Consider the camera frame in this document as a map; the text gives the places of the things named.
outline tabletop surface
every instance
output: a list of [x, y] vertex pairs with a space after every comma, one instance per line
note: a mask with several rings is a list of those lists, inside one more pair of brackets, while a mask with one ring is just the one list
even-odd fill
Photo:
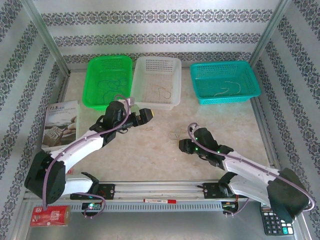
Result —
[[[79, 136], [104, 114], [83, 105], [85, 77], [85, 72], [71, 73], [64, 98], [65, 102], [79, 102]], [[178, 148], [178, 139], [188, 138], [186, 130], [192, 122], [207, 128], [219, 144], [269, 166], [250, 101], [199, 105], [188, 68], [182, 69], [180, 104], [172, 110], [153, 112], [150, 122], [132, 127], [126, 134], [117, 133], [108, 145], [78, 162], [73, 174], [88, 172], [100, 181], [219, 179], [225, 171]]]

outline striped wall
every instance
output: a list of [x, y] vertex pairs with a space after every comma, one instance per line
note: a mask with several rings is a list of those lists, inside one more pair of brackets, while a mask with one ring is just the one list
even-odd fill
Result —
[[292, 1], [254, 69], [278, 160], [316, 201], [304, 214], [312, 239], [320, 239], [319, 27], [319, 0]]
[[0, 0], [0, 240], [9, 239], [48, 103], [64, 74], [19, 0]]
[[195, 62], [250, 59], [280, 0], [37, 0], [70, 69], [124, 54]]

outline purple cable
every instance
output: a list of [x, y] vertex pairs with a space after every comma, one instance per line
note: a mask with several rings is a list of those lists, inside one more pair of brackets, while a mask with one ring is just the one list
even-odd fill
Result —
[[88, 137], [86, 137], [86, 138], [82, 138], [82, 139], [80, 139], [79, 141], [76, 141], [76, 142], [72, 143], [72, 144], [69, 145], [64, 151], [60, 152], [60, 153], [55, 157], [55, 159], [52, 160], [52, 162], [51, 162], [50, 165], [48, 166], [48, 168], [47, 168], [47, 170], [46, 170], [46, 172], [45, 172], [45, 176], [44, 176], [44, 180], [43, 180], [43, 188], [42, 188], [42, 207], [43, 207], [43, 210], [44, 210], [44, 211], [47, 210], [47, 199], [46, 199], [46, 198], [47, 198], [48, 177], [49, 177], [49, 173], [50, 173], [53, 165], [55, 164], [55, 162], [56, 162], [59, 158], [61, 158], [63, 155], [65, 155], [70, 149], [76, 147], [77, 145], [81, 144], [82, 142], [85, 142], [85, 141], [87, 141], [87, 140], [89, 140], [89, 139], [92, 139], [92, 138], [95, 138], [95, 137], [97, 137], [97, 136], [100, 136], [100, 135], [102, 135], [102, 134], [107, 134], [107, 133], [110, 133], [110, 132], [112, 132], [112, 131], [114, 131], [114, 130], [117, 130], [117, 129], [120, 128], [123, 124], [125, 124], [125, 122], [127, 121], [128, 117], [129, 117], [129, 114], [130, 114], [130, 111], [129, 111], [129, 109], [130, 109], [130, 104], [129, 104], [129, 102], [128, 102], [128, 99], [127, 99], [125, 96], [120, 95], [120, 94], [116, 95], [116, 96], [114, 97], [114, 99], [116, 100], [118, 97], [123, 98], [123, 99], [125, 100], [125, 103], [126, 103], [127, 109], [128, 109], [128, 111], [127, 111], [127, 113], [126, 113], [126, 115], [125, 115], [124, 120], [123, 120], [118, 126], [115, 126], [114, 128], [111, 128], [111, 129], [106, 130], [106, 131], [102, 131], [102, 132], [98, 132], [98, 133], [92, 134], [92, 135], [90, 135], [90, 136], [88, 136]]
[[[90, 197], [94, 197], [94, 198], [99, 198], [99, 199], [102, 200], [102, 202], [103, 202], [103, 207], [100, 209], [100, 211], [99, 211], [96, 215], [90, 216], [90, 219], [93, 219], [93, 218], [99, 216], [100, 214], [102, 214], [103, 211], [105, 210], [106, 206], [107, 206], [107, 202], [106, 202], [106, 200], [105, 200], [102, 196], [95, 195], [95, 194], [89, 194], [89, 193], [85, 193], [85, 192], [77, 192], [76, 194], [84, 195], [84, 196], [90, 196]], [[88, 216], [86, 215], [87, 210], [88, 210], [88, 208], [86, 208], [86, 209], [84, 210], [84, 212], [83, 212], [83, 215], [84, 215], [85, 218], [88, 217]]]
[[212, 153], [212, 154], [216, 154], [216, 155], [220, 155], [220, 156], [223, 156], [225, 158], [231, 158], [231, 159], [234, 159], [234, 160], [237, 160], [239, 162], [244, 162], [245, 164], [248, 164], [250, 165], [251, 167], [255, 168], [255, 169], [258, 169], [260, 170], [261, 172], [263, 173], [266, 173], [268, 175], [271, 175], [272, 177], [275, 177], [283, 182], [285, 182], [286, 184], [289, 184], [290, 186], [294, 187], [295, 189], [298, 189], [301, 193], [303, 193], [304, 195], [306, 195], [309, 199], [309, 203], [311, 204], [308, 208], [304, 209], [303, 212], [307, 212], [307, 211], [311, 211], [312, 209], [314, 209], [315, 207], [315, 201], [313, 200], [312, 196], [307, 192], [305, 191], [304, 189], [302, 189], [301, 187], [299, 187], [298, 185], [294, 184], [293, 182], [291, 181], [288, 181], [287, 179], [283, 178], [282, 176], [279, 176], [279, 175], [276, 175], [274, 174], [273, 172], [269, 172], [268, 170], [262, 168], [262, 167], [259, 167], [257, 165], [255, 165], [254, 163], [251, 163], [245, 159], [242, 159], [242, 158], [239, 158], [239, 157], [236, 157], [236, 156], [230, 156], [230, 155], [227, 155], [227, 154], [224, 154], [224, 153], [220, 153], [220, 152], [216, 152], [216, 151], [213, 151], [209, 148], [206, 148], [205, 146], [202, 146], [200, 143], [197, 142], [197, 140], [192, 136], [192, 133], [190, 131], [190, 128], [195, 125], [196, 127], [199, 126], [196, 122], [193, 122], [193, 123], [190, 123], [189, 126], [188, 126], [188, 129], [187, 129], [187, 132], [188, 132], [188, 135], [189, 137], [191, 138], [192, 142], [194, 142], [196, 145], [198, 145], [200, 148], [202, 148], [203, 150], [206, 150], [207, 152], [209, 153]]
[[232, 217], [234, 217], [235, 215], [237, 215], [238, 213], [240, 213], [240, 212], [246, 207], [246, 205], [248, 204], [248, 202], [249, 202], [249, 198], [246, 199], [244, 205], [243, 205], [240, 209], [238, 209], [238, 211], [236, 211], [236, 212], [232, 212], [232, 211], [225, 210], [225, 209], [223, 209], [223, 211], [231, 214]]

